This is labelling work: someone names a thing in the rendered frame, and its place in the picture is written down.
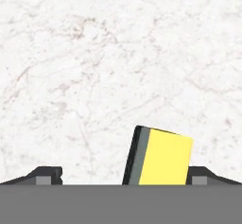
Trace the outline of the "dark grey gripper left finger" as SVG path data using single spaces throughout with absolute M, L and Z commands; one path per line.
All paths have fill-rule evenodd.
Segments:
M 2 182 L 2 185 L 62 185 L 61 166 L 38 166 L 26 176 Z

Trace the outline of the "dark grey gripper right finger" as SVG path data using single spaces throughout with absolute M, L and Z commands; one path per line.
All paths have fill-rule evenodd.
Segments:
M 222 185 L 222 184 L 241 185 L 241 182 L 220 177 L 205 166 L 190 166 L 188 168 L 186 184 L 187 185 Z

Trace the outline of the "yellow sponge with dark scourer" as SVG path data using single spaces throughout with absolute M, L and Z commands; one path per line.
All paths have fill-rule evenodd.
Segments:
M 136 126 L 123 185 L 185 185 L 193 139 L 170 131 Z

